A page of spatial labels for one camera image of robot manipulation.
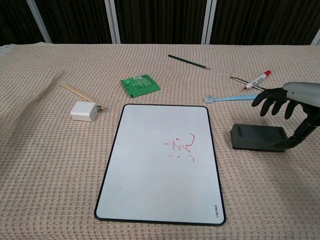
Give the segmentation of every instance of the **white charger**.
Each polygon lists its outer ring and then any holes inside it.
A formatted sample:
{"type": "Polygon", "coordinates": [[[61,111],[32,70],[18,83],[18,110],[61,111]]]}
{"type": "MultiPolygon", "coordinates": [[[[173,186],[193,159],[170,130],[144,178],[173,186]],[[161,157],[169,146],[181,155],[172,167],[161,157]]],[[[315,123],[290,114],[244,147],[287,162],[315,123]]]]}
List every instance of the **white charger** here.
{"type": "Polygon", "coordinates": [[[98,108],[95,102],[77,101],[70,115],[73,120],[92,122],[97,118],[98,108]]]}

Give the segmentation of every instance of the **green pencil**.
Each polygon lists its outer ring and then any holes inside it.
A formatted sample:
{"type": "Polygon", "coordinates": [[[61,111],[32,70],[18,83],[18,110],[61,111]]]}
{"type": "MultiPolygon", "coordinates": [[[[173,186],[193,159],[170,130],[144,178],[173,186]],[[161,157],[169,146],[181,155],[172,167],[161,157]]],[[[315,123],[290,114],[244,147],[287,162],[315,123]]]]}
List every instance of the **green pencil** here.
{"type": "Polygon", "coordinates": [[[203,65],[200,65],[200,64],[198,64],[198,63],[195,63],[195,62],[192,62],[192,61],[188,61],[188,60],[185,60],[185,59],[180,58],[180,57],[177,57],[177,56],[172,56],[172,55],[169,54],[168,57],[173,58],[173,59],[180,60],[180,61],[185,62],[185,63],[187,63],[187,64],[195,65],[195,66],[200,67],[200,68],[203,68],[203,69],[210,70],[210,68],[207,67],[207,66],[203,66],[203,65]]]}

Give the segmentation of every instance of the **textured fabric surface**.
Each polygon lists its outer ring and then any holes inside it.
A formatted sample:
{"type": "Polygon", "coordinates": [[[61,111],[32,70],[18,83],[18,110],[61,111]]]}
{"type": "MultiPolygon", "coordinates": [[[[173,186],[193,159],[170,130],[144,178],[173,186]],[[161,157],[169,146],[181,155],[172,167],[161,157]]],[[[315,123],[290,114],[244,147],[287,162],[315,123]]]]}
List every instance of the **textured fabric surface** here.
{"type": "Polygon", "coordinates": [[[24,45],[0,58],[0,238],[3,239],[316,239],[320,236],[320,129],[284,153],[235,150],[234,123],[282,126],[306,117],[285,107],[260,117],[251,101],[205,104],[204,97],[259,93],[247,81],[320,82],[319,46],[24,45]],[[179,56],[211,70],[172,58],[179,56]],[[130,98],[120,80],[149,74],[160,91],[130,98]],[[82,99],[107,110],[74,121],[82,99]],[[94,209],[122,108],[127,103],[204,105],[209,110],[226,222],[194,226],[99,221],[94,209]]]}

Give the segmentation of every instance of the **red marker cap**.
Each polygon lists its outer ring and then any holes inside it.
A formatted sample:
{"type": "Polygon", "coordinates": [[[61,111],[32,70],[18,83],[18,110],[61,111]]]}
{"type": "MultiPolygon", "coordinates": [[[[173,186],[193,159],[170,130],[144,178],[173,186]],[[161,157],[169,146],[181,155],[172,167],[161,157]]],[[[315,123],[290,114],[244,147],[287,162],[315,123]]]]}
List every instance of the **red marker cap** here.
{"type": "Polygon", "coordinates": [[[264,72],[264,74],[265,74],[267,77],[270,75],[270,73],[271,73],[271,71],[270,71],[270,70],[268,70],[268,71],[264,72]]]}

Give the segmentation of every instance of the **gray whiteboard eraser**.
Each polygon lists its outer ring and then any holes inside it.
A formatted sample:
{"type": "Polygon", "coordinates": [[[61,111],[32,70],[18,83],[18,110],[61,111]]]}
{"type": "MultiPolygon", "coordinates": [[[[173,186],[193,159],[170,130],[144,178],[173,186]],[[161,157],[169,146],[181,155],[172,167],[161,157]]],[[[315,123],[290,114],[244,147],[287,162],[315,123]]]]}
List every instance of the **gray whiteboard eraser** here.
{"type": "Polygon", "coordinates": [[[231,142],[234,149],[284,152],[285,149],[275,145],[288,139],[283,127],[234,124],[231,131],[231,142]]]}

